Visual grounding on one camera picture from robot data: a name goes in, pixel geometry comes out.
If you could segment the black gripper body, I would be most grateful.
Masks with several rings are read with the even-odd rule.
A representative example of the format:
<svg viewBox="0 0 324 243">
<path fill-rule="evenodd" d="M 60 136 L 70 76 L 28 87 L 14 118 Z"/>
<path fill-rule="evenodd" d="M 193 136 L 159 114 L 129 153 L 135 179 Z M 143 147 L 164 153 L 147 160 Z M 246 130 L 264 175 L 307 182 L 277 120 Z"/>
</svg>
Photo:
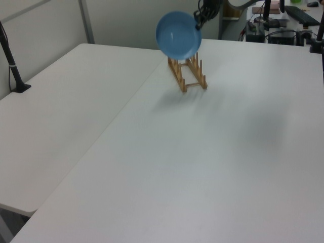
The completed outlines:
<svg viewBox="0 0 324 243">
<path fill-rule="evenodd" d="M 221 4 L 220 0 L 199 0 L 197 10 L 193 13 L 196 24 L 204 25 L 214 19 L 220 11 Z"/>
</svg>

